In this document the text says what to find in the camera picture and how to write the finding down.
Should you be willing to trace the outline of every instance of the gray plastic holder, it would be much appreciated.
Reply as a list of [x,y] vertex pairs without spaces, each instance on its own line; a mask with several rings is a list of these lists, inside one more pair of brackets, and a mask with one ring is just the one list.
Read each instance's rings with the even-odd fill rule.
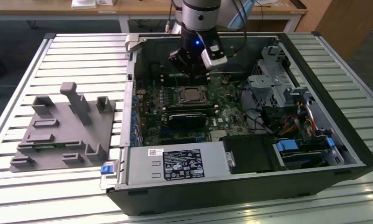
[[75,87],[62,83],[59,88],[69,103],[35,97],[35,113],[10,161],[10,172],[91,167],[106,161],[114,101],[105,96],[86,101]]

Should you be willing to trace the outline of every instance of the floor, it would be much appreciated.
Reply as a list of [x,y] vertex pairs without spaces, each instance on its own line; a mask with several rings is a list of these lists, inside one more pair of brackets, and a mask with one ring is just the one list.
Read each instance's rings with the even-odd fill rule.
[[[130,22],[130,32],[162,32],[165,21]],[[0,21],[0,58],[7,72],[0,85],[15,86],[45,33],[117,33],[117,21],[38,21],[30,29],[25,21]],[[373,33],[367,36],[347,64],[373,90]],[[0,87],[0,115],[14,87]]]

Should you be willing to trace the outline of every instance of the power supply label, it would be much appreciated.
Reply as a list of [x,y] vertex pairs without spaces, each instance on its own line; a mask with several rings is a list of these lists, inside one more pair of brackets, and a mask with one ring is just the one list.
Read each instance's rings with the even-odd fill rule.
[[199,149],[162,152],[163,179],[166,181],[205,176]]

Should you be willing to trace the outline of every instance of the slotted metal platform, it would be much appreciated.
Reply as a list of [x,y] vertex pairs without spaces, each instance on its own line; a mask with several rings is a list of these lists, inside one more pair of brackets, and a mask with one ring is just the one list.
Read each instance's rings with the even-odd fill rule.
[[[373,152],[371,91],[320,37],[292,33],[288,38]],[[9,172],[34,112],[31,100],[49,94],[54,102],[65,102],[58,94],[62,82],[75,82],[86,100],[101,95],[115,100],[109,159],[117,159],[127,63],[123,40],[125,34],[57,34],[42,41],[0,118],[0,223],[373,223],[373,172],[315,196],[146,217],[123,215],[105,196],[99,167]],[[291,72],[303,85],[298,72]]]

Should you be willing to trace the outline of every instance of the blue latch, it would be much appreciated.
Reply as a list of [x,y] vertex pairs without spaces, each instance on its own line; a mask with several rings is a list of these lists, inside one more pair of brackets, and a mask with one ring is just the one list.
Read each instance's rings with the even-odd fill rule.
[[113,165],[101,166],[101,175],[113,174]]
[[280,140],[276,144],[275,147],[278,149],[278,151],[283,151],[283,150],[296,150],[298,146],[294,140]]
[[331,138],[326,138],[326,142],[327,142],[330,148],[332,148],[335,146]]

